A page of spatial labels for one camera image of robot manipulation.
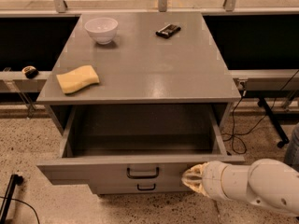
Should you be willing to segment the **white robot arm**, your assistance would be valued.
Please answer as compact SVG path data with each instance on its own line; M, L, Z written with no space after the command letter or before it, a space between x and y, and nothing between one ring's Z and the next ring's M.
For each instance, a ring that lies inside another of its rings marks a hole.
M181 181L213 200L241 201L299 216L299 173L281 161L261 159L251 165L210 161L185 171Z

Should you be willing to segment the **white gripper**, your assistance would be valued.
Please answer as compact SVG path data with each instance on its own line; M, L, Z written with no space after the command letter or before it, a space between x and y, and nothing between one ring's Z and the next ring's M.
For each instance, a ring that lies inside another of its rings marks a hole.
M208 196L213 200L225 200L226 195L222 190L221 177L226 167L226 164L220 161L211 161L207 164L196 164L183 173L182 183L204 196Z

